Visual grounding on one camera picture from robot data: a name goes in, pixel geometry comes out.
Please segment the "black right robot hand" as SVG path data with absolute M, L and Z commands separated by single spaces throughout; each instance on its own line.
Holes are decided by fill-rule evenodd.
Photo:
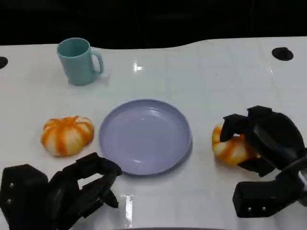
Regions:
M 259 177 L 274 169 L 282 171 L 307 156 L 303 137 L 294 122 L 269 107 L 250 107 L 247 116 L 225 116 L 219 140 L 227 142 L 240 135 L 244 137 L 244 144 L 258 157 L 251 157 L 238 165 L 258 173 Z

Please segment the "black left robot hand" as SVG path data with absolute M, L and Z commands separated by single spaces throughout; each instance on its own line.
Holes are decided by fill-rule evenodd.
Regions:
M 69 230 L 103 205 L 118 208 L 111 186 L 122 174 L 114 162 L 88 154 L 57 172 L 48 183 L 45 211 L 57 230 Z

